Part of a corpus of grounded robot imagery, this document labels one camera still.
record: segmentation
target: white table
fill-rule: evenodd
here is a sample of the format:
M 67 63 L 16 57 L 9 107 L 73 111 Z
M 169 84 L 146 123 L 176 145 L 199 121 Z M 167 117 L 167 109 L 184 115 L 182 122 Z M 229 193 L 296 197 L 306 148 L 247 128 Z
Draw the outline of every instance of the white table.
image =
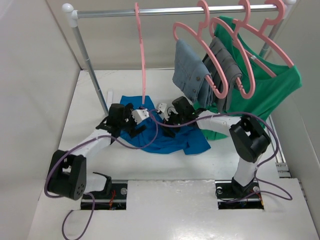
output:
M 104 93 L 113 90 L 113 103 L 118 103 L 122 95 L 142 94 L 140 70 L 101 70 L 96 75 Z M 146 93 L 155 105 L 170 104 L 182 96 L 172 83 L 172 75 L 170 69 L 147 71 Z M 59 149 L 77 145 L 102 119 L 102 107 L 89 74 L 81 71 Z M 258 176 L 286 188 L 293 201 L 264 194 L 265 210 L 218 210 L 214 180 L 231 179 L 239 156 L 230 138 L 212 141 L 210 145 L 211 149 L 202 154 L 186 156 L 182 150 L 151 154 L 115 142 L 89 159 L 88 172 L 131 181 L 127 210 L 95 211 L 83 239 L 318 239 L 298 181 L 279 178 L 274 161 L 264 164 Z M 262 159 L 270 156 L 272 150 L 269 147 Z M 265 184 L 260 187 L 282 194 Z M 62 221 L 69 210 L 78 209 L 80 201 L 50 199 L 42 193 L 28 239 L 63 239 Z M 89 214 L 85 210 L 73 212 L 66 223 L 67 236 L 76 238 Z

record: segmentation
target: green t-shirt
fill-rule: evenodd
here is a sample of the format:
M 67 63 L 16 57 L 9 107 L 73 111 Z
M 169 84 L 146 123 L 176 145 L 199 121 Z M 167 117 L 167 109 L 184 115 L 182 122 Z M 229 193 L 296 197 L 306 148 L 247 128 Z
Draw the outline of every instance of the green t-shirt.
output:
M 225 21 L 233 30 L 235 29 L 236 25 L 232 23 L 233 18 L 227 16 L 220 16 L 219 18 Z M 241 69 L 241 82 L 247 93 L 250 89 L 250 81 L 240 51 L 233 46 L 231 36 L 221 25 L 217 25 L 214 35 L 221 40 Z M 296 66 L 289 68 L 287 65 L 276 65 L 262 59 L 244 43 L 240 35 L 238 35 L 238 38 L 243 47 L 268 66 L 276 74 L 276 77 L 270 77 L 260 66 L 250 60 L 255 79 L 255 92 L 250 99 L 244 99 L 239 90 L 234 88 L 232 91 L 232 102 L 227 112 L 242 111 L 253 113 L 266 120 L 271 112 L 287 96 L 302 86 L 301 75 Z M 198 102 L 196 102 L 194 108 L 198 109 L 199 107 Z M 207 107 L 207 109 L 213 113 L 218 112 L 215 104 Z M 208 140 L 218 140 L 227 137 L 210 130 L 203 130 L 202 132 Z

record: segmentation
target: plastic hanger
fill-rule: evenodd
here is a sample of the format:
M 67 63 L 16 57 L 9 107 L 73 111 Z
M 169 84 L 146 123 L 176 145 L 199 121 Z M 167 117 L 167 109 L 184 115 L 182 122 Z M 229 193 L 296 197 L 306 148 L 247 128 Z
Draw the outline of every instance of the plastic hanger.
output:
M 206 3 L 206 1 L 204 0 L 199 0 L 197 3 L 198 7 L 202 7 L 204 10 L 204 14 L 205 14 L 205 20 L 200 21 L 199 22 L 199 26 L 198 26 L 198 31 L 195 32 L 191 27 L 189 27 L 188 25 L 182 23 L 182 22 L 175 22 L 173 24 L 173 37 L 175 39 L 175 41 L 178 41 L 178 36 L 176 33 L 176 29 L 177 27 L 180 27 L 184 30 L 186 30 L 188 33 L 190 33 L 197 41 L 198 43 L 200 43 L 200 45 L 204 48 L 205 52 L 208 54 L 209 58 L 211 59 L 212 63 L 214 64 L 220 78 L 221 78 L 221 82 L 223 85 L 223 90 L 222 92 L 219 92 L 219 90 L 217 89 L 217 87 L 215 86 L 211 76 L 206 75 L 205 79 L 206 81 L 209 83 L 210 87 L 212 88 L 214 94 L 216 95 L 217 98 L 219 99 L 224 99 L 227 94 L 228 94 L 228 81 L 226 79 L 226 76 L 224 74 L 224 71 L 222 70 L 217 58 L 215 57 L 215 55 L 213 54 L 213 52 L 210 50 L 210 48 L 208 47 L 208 45 L 205 43 L 204 40 L 202 40 L 202 30 L 204 28 L 206 28 L 209 25 L 210 22 L 210 12 L 209 12 L 209 7 L 208 4 Z
M 142 104 L 145 104 L 145 98 L 146 98 L 146 59 L 145 59 L 144 41 L 142 40 L 142 33 L 141 33 L 141 21 L 140 21 L 140 17 L 139 17 L 139 5 L 138 5 L 137 2 L 134 4 L 134 11 L 135 11 L 136 25 L 138 27 L 139 42 L 140 42 L 140 52 L 141 52 Z
M 244 8 L 245 8 L 245 13 L 246 13 L 246 17 L 248 16 L 247 20 L 249 20 L 250 15 L 251 15 L 251 8 L 250 8 L 250 2 L 249 0 L 241 0 L 239 3 L 243 3 Z M 246 30 L 250 31 L 251 33 L 253 33 L 254 35 L 256 35 L 257 37 L 259 37 L 260 39 L 262 39 L 264 42 L 266 42 L 276 53 L 278 53 L 280 55 L 280 57 L 284 60 L 284 62 L 289 66 L 289 68 L 292 68 L 294 66 L 294 63 L 291 61 L 291 59 L 288 57 L 288 55 L 273 41 L 271 40 L 269 37 L 267 37 L 264 32 L 267 28 L 267 26 L 273 26 L 278 24 L 285 15 L 285 4 L 281 1 L 281 0 L 266 0 L 264 2 L 265 4 L 273 4 L 277 6 L 278 9 L 278 16 L 275 19 L 269 19 L 266 18 L 263 21 L 262 26 L 260 27 L 259 30 L 257 30 L 256 28 L 254 28 L 253 26 L 244 23 L 238 19 L 233 19 L 233 23 L 236 25 L 235 27 L 235 32 L 236 34 L 238 34 L 239 29 L 240 28 L 245 28 Z M 269 75 L 271 76 L 273 74 L 273 77 L 275 77 L 276 75 L 265 65 L 263 64 L 259 59 L 257 58 L 252 58 L 257 64 L 259 64 L 263 70 L 265 70 L 267 73 L 269 73 Z
M 240 0 L 239 1 L 239 5 L 241 5 L 241 4 L 244 4 L 244 5 L 249 4 L 249 6 L 250 6 L 250 3 L 249 3 L 248 0 Z M 243 61 L 244 61 L 244 64 L 245 64 L 245 68 L 247 70 L 247 73 L 248 73 L 248 76 L 249 76 L 249 80 L 250 80 L 250 90 L 249 90 L 248 93 L 246 93 L 246 91 L 244 89 L 244 86 L 241 83 L 240 78 L 237 77 L 236 80 L 235 80 L 235 82 L 236 82 L 236 84 L 237 84 L 237 86 L 239 88 L 240 94 L 244 99 L 251 98 L 254 95 L 255 90 L 256 90 L 256 81 L 255 81 L 255 77 L 254 77 L 254 72 L 252 71 L 252 67 L 251 67 L 250 61 L 248 59 L 246 50 L 245 50 L 244 46 L 242 45 L 242 43 L 240 42 L 240 40 L 238 38 L 239 28 L 242 25 L 245 25 L 245 24 L 248 23 L 249 18 L 250 18 L 250 14 L 251 14 L 250 11 L 246 10 L 246 14 L 245 14 L 244 20 L 238 22 L 238 24 L 236 25 L 234 31 L 231 29 L 231 27 L 226 22 L 224 22 L 223 20 L 221 20 L 218 17 L 211 18 L 210 24 L 209 24 L 210 25 L 210 28 L 209 28 L 210 35 L 211 35 L 211 37 L 213 39 L 215 38 L 215 34 L 213 32 L 212 26 L 214 25 L 214 28 L 216 28 L 217 24 L 219 24 L 230 34 L 230 36 L 232 37 L 232 40 L 233 40 L 233 45 L 240 51 L 240 54 L 241 54 L 241 56 L 243 58 Z

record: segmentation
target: screw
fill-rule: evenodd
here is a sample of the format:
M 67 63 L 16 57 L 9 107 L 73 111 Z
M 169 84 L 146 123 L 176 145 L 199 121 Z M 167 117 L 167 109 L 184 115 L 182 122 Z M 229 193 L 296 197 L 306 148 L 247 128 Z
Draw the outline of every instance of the screw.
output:
M 127 190 L 125 187 L 121 188 L 121 190 L 120 190 L 120 193 L 121 193 L 122 195 L 126 195 L 127 192 L 128 192 L 128 190 Z
M 252 189 L 254 192 L 259 192 L 260 191 L 260 188 L 258 186 L 254 186 L 253 189 Z
M 218 186 L 217 188 L 216 188 L 216 194 L 222 194 L 223 193 L 223 191 L 222 191 L 222 187 L 221 186 Z

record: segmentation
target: metal pole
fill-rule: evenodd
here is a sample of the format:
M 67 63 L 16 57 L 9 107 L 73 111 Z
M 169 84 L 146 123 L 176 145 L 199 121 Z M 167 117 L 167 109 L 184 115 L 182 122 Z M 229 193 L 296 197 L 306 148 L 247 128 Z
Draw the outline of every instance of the metal pole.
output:
M 279 28 L 281 27 L 281 24 L 283 23 L 283 21 L 284 20 L 282 19 L 278 24 L 276 24 L 276 25 L 274 25 L 272 27 L 272 29 L 271 29 L 271 31 L 270 31 L 270 33 L 268 35 L 268 38 L 270 38 L 271 40 L 273 40 L 275 38 L 275 36 L 276 36 Z M 261 49 L 261 51 L 260 51 L 260 53 L 259 53 L 259 56 L 263 58 L 266 55 L 269 47 L 270 46 L 265 42 L 263 47 L 262 47 L 262 49 Z
M 105 114 L 106 116 L 108 116 L 108 114 L 109 114 L 108 107 L 107 107 L 107 104 L 106 104 L 104 95 L 103 95 L 103 93 L 102 93 L 102 91 L 101 91 L 101 89 L 100 89 L 100 86 L 99 86 L 99 83 L 98 83 L 98 80 L 97 80 L 97 77 L 96 77 L 94 68 L 92 67 L 90 58 L 89 58 L 89 56 L 88 56 L 86 46 L 85 46 L 84 41 L 83 41 L 83 39 L 82 39 L 81 33 L 80 33 L 80 31 L 79 31 L 79 27 L 78 27 L 78 26 L 72 27 L 72 31 L 73 31 L 73 33 L 74 33 L 76 42 L 77 42 L 78 45 L 79 45 L 79 48 L 80 48 L 80 51 L 81 51 L 83 60 L 84 60 L 84 62 L 85 62 L 85 65 L 86 65 L 86 67 L 88 68 L 87 70 L 88 70 L 89 75 L 90 75 L 90 77 L 91 77 L 91 80 L 92 80 L 94 89 L 95 89 L 95 91 L 96 91 L 96 94 L 98 95 L 100 104 L 101 104 L 101 106 L 102 106 L 102 108 L 103 108 L 103 111 L 104 111 L 104 114 Z
M 251 5 L 251 12 L 272 12 L 277 11 L 277 6 L 273 4 Z M 211 14 L 243 13 L 245 8 L 242 5 L 236 6 L 209 6 Z M 156 15 L 182 15 L 182 14 L 203 14 L 202 7 L 174 7 L 174 8 L 154 8 L 140 9 L 139 16 Z M 105 11 L 77 11 L 77 18 L 106 18 L 106 17 L 129 17 L 135 16 L 135 10 L 105 10 Z

